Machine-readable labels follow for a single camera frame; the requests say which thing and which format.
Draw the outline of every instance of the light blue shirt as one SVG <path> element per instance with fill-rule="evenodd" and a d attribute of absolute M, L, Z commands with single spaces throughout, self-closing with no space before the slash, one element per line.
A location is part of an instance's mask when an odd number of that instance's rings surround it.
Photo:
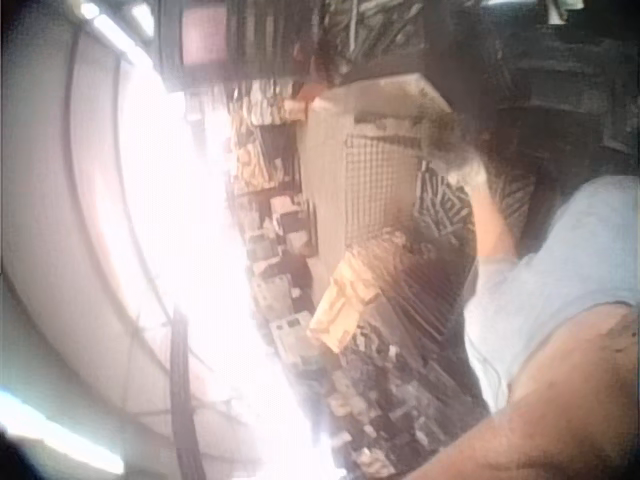
<path fill-rule="evenodd" d="M 558 211 L 539 252 L 479 262 L 465 344 L 492 412 L 507 404 L 531 354 L 569 319 L 599 304 L 640 303 L 639 195 L 635 177 L 593 180 Z"/>

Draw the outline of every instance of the person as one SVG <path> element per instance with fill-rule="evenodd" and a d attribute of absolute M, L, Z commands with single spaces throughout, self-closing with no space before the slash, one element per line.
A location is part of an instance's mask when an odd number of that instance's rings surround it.
<path fill-rule="evenodd" d="M 639 452 L 638 179 L 583 185 L 518 260 L 481 155 L 458 153 L 478 267 L 465 345 L 492 415 L 408 478 L 624 475 Z"/>

